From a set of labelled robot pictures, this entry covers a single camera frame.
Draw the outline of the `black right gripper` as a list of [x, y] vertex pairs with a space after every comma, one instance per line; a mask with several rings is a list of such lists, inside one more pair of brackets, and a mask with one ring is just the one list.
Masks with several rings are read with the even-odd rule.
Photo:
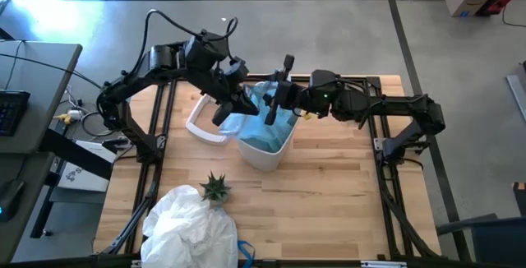
[[308, 86], [288, 81], [295, 57], [286, 54], [282, 69], [282, 80], [275, 91], [274, 103], [265, 117], [265, 125], [275, 123], [278, 107], [287, 110], [303, 111], [326, 117], [337, 94], [343, 89], [341, 76], [327, 70], [315, 70], [309, 78]]

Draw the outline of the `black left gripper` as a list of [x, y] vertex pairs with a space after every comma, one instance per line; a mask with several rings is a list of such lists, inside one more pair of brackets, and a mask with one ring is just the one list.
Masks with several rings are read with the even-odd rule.
[[251, 101], [246, 90], [239, 85], [233, 74], [217, 69], [217, 64], [227, 56], [227, 44], [219, 35], [206, 32], [204, 37], [192, 36], [182, 46], [184, 68], [182, 76], [203, 93], [214, 99], [231, 99], [215, 110], [212, 123], [220, 126], [233, 113], [257, 116], [258, 107]]

